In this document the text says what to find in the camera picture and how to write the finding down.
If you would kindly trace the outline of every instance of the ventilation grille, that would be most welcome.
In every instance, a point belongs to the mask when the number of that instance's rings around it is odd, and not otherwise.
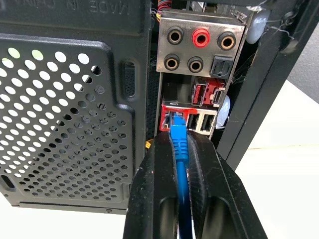
[[[26,197],[126,200],[132,116],[105,50],[3,41],[0,53],[0,174]]]

